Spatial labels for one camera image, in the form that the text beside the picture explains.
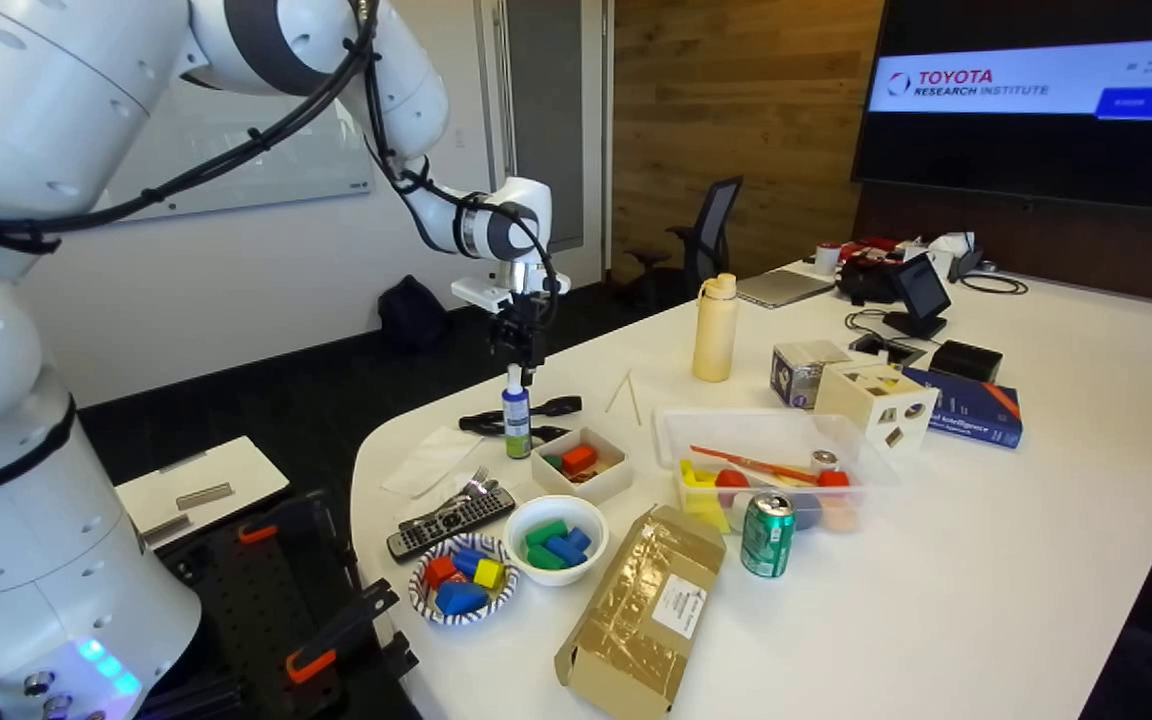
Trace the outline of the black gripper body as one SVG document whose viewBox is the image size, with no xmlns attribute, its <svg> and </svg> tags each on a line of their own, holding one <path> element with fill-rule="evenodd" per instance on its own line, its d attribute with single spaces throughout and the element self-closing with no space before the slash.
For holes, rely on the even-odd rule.
<svg viewBox="0 0 1152 720">
<path fill-rule="evenodd" d="M 490 319 L 490 348 L 519 369 L 537 369 L 547 353 L 551 297 L 508 297 Z"/>
</svg>

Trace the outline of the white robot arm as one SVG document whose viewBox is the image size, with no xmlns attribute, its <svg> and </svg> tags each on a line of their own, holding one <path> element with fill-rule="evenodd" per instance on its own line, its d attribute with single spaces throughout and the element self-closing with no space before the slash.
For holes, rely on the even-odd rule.
<svg viewBox="0 0 1152 720">
<path fill-rule="evenodd" d="M 392 213 L 504 274 L 454 291 L 514 310 L 551 289 L 551 189 L 448 189 L 453 96 L 395 0 L 0 0 L 0 720 L 131 720 L 180 666 L 203 601 L 141 540 L 78 409 L 75 348 L 165 348 L 141 319 L 237 289 L 272 222 L 141 217 L 341 109 Z"/>
</svg>

